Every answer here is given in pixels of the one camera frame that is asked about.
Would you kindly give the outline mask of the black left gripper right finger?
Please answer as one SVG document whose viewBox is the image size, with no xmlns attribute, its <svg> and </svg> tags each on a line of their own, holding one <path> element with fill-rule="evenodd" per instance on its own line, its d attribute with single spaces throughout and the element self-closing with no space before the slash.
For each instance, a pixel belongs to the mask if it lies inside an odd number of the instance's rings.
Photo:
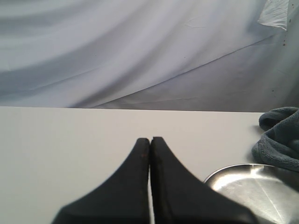
<svg viewBox="0 0 299 224">
<path fill-rule="evenodd" d="M 253 224 L 250 209 L 215 192 L 176 158 L 162 137 L 150 144 L 150 182 L 157 224 Z"/>
</svg>

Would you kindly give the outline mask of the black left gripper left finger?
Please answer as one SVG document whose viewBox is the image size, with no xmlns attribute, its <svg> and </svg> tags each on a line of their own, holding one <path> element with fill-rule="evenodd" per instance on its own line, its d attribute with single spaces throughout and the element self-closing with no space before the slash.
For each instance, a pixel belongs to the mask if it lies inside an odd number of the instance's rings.
<svg viewBox="0 0 299 224">
<path fill-rule="evenodd" d="M 99 187 L 64 206 L 56 224 L 148 224 L 150 142 L 137 139 L 120 167 Z"/>
</svg>

